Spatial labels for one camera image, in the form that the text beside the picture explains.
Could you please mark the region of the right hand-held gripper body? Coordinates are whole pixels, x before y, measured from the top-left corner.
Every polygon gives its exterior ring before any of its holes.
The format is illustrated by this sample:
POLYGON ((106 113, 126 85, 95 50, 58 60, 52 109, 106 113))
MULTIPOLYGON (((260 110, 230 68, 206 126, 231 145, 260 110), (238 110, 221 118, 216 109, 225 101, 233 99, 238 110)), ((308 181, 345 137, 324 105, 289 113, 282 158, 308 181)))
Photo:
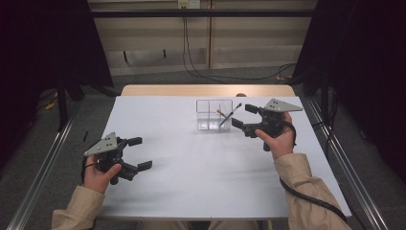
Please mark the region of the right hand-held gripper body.
POLYGON ((271 99, 264 107, 259 107, 261 121, 258 124, 244 124, 243 132, 247 137, 256 138, 256 129, 260 129, 269 136, 276 138, 282 134, 285 126, 284 113, 292 111, 302 111, 297 105, 283 102, 277 99, 271 99))

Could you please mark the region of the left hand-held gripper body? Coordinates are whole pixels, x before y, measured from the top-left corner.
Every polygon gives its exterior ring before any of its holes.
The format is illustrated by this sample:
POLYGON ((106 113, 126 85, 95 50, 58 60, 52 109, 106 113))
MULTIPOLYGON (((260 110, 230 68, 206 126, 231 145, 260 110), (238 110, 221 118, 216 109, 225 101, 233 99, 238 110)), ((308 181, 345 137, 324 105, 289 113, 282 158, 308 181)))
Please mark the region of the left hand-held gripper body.
POLYGON ((85 157, 90 155, 97 157, 97 169, 103 173, 106 173, 115 164, 122 166, 118 174, 110 180, 111 185, 116 185, 120 178, 131 181, 138 173, 136 166, 127 164, 123 160, 124 148, 129 147, 127 140, 120 138, 115 132, 111 132, 84 153, 85 157))

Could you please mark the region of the black makeup brush silver ferrule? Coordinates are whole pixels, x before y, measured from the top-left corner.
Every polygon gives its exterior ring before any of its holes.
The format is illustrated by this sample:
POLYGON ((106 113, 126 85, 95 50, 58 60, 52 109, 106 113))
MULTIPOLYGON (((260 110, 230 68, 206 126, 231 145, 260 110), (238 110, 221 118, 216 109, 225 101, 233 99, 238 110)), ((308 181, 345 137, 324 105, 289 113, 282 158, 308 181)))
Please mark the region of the black makeup brush silver ferrule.
POLYGON ((239 103, 232 111, 229 115, 227 115, 225 117, 225 119, 219 124, 219 126, 221 127, 222 125, 224 125, 236 112, 237 109, 239 109, 242 106, 242 103, 239 103))

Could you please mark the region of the clear acrylic organizer box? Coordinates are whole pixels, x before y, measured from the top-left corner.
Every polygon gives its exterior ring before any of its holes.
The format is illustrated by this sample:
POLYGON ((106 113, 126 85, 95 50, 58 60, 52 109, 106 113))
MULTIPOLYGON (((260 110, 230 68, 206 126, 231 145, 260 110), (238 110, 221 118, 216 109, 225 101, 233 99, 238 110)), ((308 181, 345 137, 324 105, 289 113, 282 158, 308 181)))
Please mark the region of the clear acrylic organizer box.
POLYGON ((231 119, 224 125, 219 124, 225 119, 216 114, 218 105, 221 104, 221 111, 227 116, 233 110, 232 100, 197 100, 195 104, 197 129, 198 130, 229 130, 231 119))

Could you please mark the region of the person's right hand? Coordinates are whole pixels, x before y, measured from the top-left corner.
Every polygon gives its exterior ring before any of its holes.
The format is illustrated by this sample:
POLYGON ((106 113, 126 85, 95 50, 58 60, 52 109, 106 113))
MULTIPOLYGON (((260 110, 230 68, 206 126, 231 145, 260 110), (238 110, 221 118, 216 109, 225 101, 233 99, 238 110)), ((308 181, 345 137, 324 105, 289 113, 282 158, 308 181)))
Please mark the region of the person's right hand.
POLYGON ((285 126, 282 134, 277 138, 269 136, 260 129, 256 129, 255 133, 269 146, 274 160, 293 152, 295 132, 289 126, 285 126))

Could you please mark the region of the person's left hand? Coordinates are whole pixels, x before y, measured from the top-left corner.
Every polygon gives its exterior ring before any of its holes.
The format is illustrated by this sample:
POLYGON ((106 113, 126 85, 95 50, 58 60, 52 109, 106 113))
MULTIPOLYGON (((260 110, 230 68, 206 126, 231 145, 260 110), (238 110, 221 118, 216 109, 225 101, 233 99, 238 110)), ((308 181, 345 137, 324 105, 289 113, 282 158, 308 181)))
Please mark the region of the person's left hand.
POLYGON ((97 157, 90 155, 86 159, 83 186, 93 191, 104 194, 109 181, 118 174, 122 166, 120 164, 113 165, 107 172, 100 172, 97 167, 97 157))

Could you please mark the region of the white table cover sheet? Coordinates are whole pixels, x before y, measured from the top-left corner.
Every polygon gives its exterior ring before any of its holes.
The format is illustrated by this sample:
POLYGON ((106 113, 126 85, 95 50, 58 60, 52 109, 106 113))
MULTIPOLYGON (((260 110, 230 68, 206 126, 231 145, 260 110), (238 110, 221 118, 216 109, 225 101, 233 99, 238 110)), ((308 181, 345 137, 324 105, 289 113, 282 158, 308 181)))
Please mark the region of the white table cover sheet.
POLYGON ((122 96, 105 132, 140 136, 128 164, 151 169, 109 187, 103 219, 276 219, 288 208, 271 153, 237 129, 200 130, 195 97, 122 96))

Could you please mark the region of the wooden table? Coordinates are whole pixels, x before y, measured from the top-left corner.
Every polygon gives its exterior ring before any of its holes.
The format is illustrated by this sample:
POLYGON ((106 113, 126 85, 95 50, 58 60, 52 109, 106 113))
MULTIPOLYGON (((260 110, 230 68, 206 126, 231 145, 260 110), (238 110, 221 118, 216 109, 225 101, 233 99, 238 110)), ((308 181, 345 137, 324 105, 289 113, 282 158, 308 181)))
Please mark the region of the wooden table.
POLYGON ((289 85, 276 84, 130 84, 123 96, 294 97, 289 85))

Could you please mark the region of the person's left leg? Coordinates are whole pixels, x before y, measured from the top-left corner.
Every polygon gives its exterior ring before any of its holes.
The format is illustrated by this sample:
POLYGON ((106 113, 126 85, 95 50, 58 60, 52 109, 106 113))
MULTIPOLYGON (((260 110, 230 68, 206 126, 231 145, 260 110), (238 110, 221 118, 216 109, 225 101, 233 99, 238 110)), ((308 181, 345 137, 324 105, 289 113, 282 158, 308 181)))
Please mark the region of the person's left leg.
POLYGON ((189 230, 185 221, 142 221, 137 225, 137 230, 189 230))

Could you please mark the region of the person's leg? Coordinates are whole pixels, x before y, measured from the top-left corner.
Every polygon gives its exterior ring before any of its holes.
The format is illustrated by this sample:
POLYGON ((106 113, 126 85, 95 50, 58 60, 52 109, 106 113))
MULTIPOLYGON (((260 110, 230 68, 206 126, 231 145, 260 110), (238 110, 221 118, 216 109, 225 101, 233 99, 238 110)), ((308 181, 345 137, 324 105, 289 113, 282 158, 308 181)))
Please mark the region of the person's leg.
POLYGON ((259 230, 259 225, 251 220, 216 220, 208 230, 259 230))
POLYGON ((137 225, 137 230, 189 230, 185 221, 142 221, 137 225))

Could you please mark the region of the person's right leg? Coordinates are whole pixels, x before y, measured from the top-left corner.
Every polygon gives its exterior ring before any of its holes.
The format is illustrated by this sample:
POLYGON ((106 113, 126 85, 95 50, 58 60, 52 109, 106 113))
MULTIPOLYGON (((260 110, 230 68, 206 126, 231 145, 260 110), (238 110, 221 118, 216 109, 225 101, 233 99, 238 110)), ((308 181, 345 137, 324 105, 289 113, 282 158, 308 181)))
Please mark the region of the person's right leg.
POLYGON ((259 225, 251 220, 216 220, 208 230, 259 230, 259 225))

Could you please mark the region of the black curtain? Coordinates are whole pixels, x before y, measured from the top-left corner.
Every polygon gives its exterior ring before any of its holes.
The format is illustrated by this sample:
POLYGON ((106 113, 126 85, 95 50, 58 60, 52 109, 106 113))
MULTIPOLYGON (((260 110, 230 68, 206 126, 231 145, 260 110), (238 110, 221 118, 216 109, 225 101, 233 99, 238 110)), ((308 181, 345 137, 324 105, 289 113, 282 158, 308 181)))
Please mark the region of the black curtain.
POLYGON ((40 94, 113 81, 88 0, 0 0, 0 169, 34 120, 40 94))
POLYGON ((293 79, 327 81, 406 184, 406 0, 318 0, 293 79))

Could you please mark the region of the black horizontal bar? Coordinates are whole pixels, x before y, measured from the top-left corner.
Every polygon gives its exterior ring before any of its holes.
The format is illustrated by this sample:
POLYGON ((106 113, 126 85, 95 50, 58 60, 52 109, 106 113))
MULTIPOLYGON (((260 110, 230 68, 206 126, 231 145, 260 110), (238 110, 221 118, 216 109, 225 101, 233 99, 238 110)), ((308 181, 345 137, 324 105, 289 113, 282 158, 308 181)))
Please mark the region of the black horizontal bar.
POLYGON ((312 17, 315 10, 99 10, 93 17, 312 17))

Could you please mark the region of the black stand post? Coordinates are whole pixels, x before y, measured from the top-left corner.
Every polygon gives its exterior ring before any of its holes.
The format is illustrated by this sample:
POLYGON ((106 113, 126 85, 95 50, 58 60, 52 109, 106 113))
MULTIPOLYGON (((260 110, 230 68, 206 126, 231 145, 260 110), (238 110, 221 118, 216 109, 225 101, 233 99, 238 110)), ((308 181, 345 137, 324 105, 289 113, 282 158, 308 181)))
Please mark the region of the black stand post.
POLYGON ((57 103, 59 111, 59 126, 58 130, 62 131, 68 121, 68 111, 66 104, 66 91, 64 87, 63 77, 60 76, 56 83, 57 103))
POLYGON ((321 112, 324 124, 328 124, 328 74, 323 73, 323 81, 321 87, 321 112))

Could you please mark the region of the metal floor rail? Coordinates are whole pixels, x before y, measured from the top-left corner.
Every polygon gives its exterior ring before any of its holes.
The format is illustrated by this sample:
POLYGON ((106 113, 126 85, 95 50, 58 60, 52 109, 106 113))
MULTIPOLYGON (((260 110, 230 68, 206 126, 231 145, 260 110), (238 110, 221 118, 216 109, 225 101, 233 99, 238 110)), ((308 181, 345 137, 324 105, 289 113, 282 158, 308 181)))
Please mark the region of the metal floor rail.
POLYGON ((67 119, 65 125, 57 132, 56 138, 52 143, 50 149, 48 150, 44 162, 42 163, 38 173, 36 174, 28 192, 25 194, 24 198, 20 202, 6 230, 25 229, 25 226, 34 209, 34 206, 36 205, 43 187, 50 175, 50 171, 54 167, 59 153, 61 152, 66 139, 70 134, 70 130, 73 126, 74 120, 77 117, 80 107, 81 103, 73 104, 71 116, 67 119))
POLYGON ((318 127, 321 129, 327 139, 327 146, 331 148, 332 154, 337 159, 338 164, 340 165, 347 181, 350 184, 352 192, 355 194, 355 197, 361 205, 364 214, 371 224, 372 229, 389 230, 387 224, 380 214, 379 209, 355 171, 333 129, 327 123, 327 119, 322 117, 321 107, 314 99, 311 99, 308 104, 315 119, 317 120, 318 127))

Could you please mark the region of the white wall socket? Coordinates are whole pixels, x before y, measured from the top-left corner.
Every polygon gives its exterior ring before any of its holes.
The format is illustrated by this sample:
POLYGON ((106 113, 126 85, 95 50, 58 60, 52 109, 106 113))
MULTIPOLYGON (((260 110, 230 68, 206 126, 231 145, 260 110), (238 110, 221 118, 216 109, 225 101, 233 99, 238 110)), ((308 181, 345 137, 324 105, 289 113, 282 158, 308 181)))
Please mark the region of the white wall socket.
POLYGON ((200 9, 200 0, 177 0, 179 9, 200 9))

